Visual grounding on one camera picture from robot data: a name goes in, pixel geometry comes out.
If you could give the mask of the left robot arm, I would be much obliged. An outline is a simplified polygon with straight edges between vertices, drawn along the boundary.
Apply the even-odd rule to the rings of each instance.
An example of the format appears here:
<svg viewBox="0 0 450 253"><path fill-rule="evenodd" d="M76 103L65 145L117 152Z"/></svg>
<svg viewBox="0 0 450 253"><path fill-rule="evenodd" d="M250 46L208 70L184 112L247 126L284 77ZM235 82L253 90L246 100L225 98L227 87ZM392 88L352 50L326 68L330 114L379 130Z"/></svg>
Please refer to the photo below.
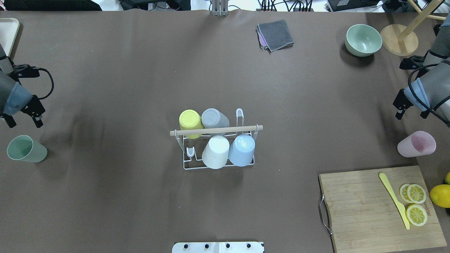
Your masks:
<svg viewBox="0 0 450 253"><path fill-rule="evenodd" d="M20 78L36 78L40 76L40 69L28 64L15 65L0 48L0 116L10 128L16 126L13 115L21 111L32 117L37 128L43 126L41 120L45 109L41 103L43 98L32 95L20 83Z"/></svg>

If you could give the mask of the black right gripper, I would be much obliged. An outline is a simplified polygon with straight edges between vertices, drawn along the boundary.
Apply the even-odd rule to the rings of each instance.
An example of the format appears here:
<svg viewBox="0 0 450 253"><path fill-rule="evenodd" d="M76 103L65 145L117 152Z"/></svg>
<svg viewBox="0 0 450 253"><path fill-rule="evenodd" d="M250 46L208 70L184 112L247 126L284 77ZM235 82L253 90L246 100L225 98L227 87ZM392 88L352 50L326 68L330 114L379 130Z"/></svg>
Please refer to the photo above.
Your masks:
<svg viewBox="0 0 450 253"><path fill-rule="evenodd" d="M422 111L420 116L424 119L430 114L430 104L423 91L416 90L412 93L410 89L400 89L393 105L397 109L395 117L398 120L401 120L405 111L412 106L416 106Z"/></svg>

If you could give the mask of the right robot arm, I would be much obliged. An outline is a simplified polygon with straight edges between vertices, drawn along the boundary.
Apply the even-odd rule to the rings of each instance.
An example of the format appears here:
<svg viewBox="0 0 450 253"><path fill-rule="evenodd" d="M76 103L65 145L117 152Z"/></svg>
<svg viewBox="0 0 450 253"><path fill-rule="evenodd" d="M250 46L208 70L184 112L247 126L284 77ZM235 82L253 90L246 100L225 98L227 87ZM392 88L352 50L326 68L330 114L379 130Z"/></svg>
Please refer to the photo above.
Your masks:
<svg viewBox="0 0 450 253"><path fill-rule="evenodd" d="M401 119L405 111L416 106L426 119L435 115L449 126L450 118L450 17L436 27L436 39L426 55L411 56L400 63L400 69L412 70L408 85L400 89L393 105Z"/></svg>

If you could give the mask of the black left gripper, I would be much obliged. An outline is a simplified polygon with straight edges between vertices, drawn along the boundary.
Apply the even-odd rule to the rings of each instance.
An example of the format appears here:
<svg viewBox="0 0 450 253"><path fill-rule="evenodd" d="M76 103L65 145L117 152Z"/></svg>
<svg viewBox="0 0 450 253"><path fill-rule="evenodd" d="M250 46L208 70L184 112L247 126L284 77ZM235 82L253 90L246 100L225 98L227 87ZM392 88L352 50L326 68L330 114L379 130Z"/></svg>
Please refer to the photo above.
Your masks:
<svg viewBox="0 0 450 253"><path fill-rule="evenodd" d="M45 108L38 96L32 95L31 100L21 109L21 112L31 116L37 128L43 126L42 114L45 112ZM8 114L3 114L3 120L5 120L9 128L14 128L17 125L13 117Z"/></svg>

